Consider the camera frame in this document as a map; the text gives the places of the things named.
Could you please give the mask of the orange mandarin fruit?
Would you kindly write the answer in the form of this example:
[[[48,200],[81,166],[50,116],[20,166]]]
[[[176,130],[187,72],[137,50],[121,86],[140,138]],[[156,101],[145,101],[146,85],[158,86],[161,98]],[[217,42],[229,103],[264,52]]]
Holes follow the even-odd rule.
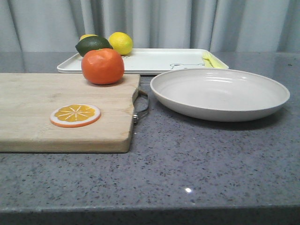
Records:
[[[123,77],[124,61],[117,51],[104,48],[87,52],[81,68],[83,76],[90,83],[107,85]]]

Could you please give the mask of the white round plate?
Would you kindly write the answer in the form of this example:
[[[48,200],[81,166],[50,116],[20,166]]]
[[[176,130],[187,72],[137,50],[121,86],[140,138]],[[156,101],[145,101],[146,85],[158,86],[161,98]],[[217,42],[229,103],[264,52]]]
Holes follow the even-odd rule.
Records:
[[[155,76],[151,90],[167,108],[197,119],[243,122],[267,117],[290,98],[265,76],[230,69],[192,68]]]

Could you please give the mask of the white bear print tray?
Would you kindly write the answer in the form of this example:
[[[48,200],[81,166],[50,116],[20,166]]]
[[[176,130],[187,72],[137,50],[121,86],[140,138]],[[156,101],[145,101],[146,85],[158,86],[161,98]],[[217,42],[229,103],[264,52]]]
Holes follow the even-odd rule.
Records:
[[[207,68],[203,62],[203,49],[135,48],[122,56],[125,74],[158,75],[163,72],[187,68]]]

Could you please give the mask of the orange slice toy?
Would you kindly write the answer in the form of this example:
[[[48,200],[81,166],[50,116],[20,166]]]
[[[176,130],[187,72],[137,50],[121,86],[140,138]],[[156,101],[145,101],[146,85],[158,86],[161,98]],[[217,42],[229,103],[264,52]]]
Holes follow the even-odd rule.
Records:
[[[58,127],[77,128],[94,123],[100,116],[100,109],[94,105],[72,104],[53,111],[50,115],[50,121]]]

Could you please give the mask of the yellow lemon right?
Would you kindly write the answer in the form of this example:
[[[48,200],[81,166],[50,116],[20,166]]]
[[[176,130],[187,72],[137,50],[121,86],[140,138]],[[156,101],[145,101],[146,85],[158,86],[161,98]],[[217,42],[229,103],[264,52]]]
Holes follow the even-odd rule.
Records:
[[[132,38],[123,32],[115,32],[109,38],[108,41],[115,51],[120,55],[127,55],[133,49]]]

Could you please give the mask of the yellow lemon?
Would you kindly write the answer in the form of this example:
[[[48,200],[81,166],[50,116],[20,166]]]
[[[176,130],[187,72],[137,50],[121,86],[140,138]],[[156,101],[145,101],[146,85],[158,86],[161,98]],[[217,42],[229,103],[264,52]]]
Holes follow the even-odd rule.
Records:
[[[120,55],[127,55],[133,49],[132,38],[123,32],[115,32],[109,38],[108,41],[115,51]]]
[[[84,34],[80,37],[79,41],[85,39],[85,38],[88,38],[88,37],[94,37],[94,36],[97,36],[96,34]]]

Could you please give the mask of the yellow plastic knife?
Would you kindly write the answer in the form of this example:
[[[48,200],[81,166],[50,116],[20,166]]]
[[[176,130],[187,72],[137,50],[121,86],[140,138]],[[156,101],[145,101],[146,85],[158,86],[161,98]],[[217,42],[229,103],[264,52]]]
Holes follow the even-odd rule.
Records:
[[[212,57],[214,58],[214,60],[217,62],[217,68],[222,68],[222,69],[228,69],[229,67],[223,63],[222,61],[220,61],[218,58],[216,58],[213,54],[211,54]]]

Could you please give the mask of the dark green lime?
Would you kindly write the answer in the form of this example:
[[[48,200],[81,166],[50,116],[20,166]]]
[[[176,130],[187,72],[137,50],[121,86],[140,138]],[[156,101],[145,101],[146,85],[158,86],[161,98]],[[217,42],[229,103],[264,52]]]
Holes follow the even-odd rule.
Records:
[[[82,57],[84,57],[86,53],[92,50],[99,50],[104,48],[113,49],[106,38],[99,36],[90,36],[83,38],[77,43],[75,48]]]

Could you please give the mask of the yellow lemon left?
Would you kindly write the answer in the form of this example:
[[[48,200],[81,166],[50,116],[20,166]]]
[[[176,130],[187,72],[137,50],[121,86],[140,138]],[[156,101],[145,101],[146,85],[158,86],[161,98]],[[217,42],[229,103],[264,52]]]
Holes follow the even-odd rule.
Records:
[[[88,37],[94,37],[94,36],[97,36],[96,34],[84,34],[80,37],[79,41],[85,39],[85,38],[88,38]]]

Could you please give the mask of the wooden cutting board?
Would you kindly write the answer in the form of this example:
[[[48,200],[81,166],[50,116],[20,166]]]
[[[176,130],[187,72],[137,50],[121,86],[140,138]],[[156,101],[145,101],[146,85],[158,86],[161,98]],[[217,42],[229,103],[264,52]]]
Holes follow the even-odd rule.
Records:
[[[125,153],[129,150],[139,75],[94,85],[82,74],[2,73],[2,152]],[[50,122],[56,109],[91,104],[101,111],[89,125],[62,128]]]

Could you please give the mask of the grey curtain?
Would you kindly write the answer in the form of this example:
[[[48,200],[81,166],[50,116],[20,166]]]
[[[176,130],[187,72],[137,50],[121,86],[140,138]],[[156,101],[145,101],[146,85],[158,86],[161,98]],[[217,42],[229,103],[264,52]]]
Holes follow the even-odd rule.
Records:
[[[297,0],[3,0],[3,52],[73,52],[81,35],[127,33],[137,48],[298,52]]]

